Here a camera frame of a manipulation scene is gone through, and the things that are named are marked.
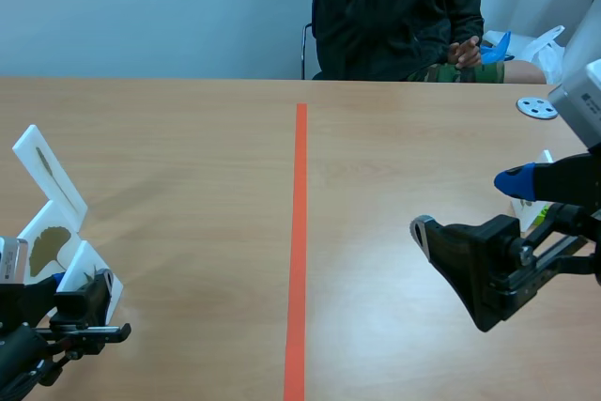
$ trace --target round metal plate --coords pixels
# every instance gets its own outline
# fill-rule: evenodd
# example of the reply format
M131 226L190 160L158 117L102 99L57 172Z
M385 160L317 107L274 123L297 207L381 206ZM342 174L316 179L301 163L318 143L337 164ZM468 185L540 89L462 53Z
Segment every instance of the round metal plate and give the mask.
M554 119L558 113L555 107L546 99L522 98L517 101L517 110L524 115L535 117L536 119Z

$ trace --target white device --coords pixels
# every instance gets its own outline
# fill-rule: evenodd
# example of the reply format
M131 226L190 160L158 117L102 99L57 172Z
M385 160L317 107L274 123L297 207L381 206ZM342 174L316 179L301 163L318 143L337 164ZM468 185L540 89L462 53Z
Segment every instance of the white device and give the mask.
M601 150L601 60L568 77L549 100L592 153Z

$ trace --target chair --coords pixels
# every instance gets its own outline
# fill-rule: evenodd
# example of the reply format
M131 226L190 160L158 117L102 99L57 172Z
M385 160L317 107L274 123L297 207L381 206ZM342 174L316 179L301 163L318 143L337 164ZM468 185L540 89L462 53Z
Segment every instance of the chair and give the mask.
M311 22L306 24L302 28L302 49L300 51L300 79L305 80L305 72L304 72L304 56L305 56L305 48L307 45L307 30L311 28L311 34L313 38L316 38L316 0L313 0L311 4ZM313 80L323 80L323 73L318 73Z

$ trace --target table surface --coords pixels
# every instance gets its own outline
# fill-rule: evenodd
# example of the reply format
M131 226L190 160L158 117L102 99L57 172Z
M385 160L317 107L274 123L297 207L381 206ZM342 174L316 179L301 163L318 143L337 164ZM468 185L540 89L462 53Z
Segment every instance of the table surface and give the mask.
M0 79L0 221L45 197L12 154L37 124L125 285L127 342L32 400L280 400L296 104L308 103L306 399L597 400L601 293L561 276L476 330L412 242L420 214L509 211L492 178L582 150L520 114L542 86Z

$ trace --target red tape strip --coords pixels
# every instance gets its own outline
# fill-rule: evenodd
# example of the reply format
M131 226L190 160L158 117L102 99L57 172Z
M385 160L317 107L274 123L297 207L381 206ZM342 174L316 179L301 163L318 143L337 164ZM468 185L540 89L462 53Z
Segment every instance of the red tape strip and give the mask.
M288 325L285 340L284 401L304 401L307 285L307 104L297 105L292 200L292 248Z

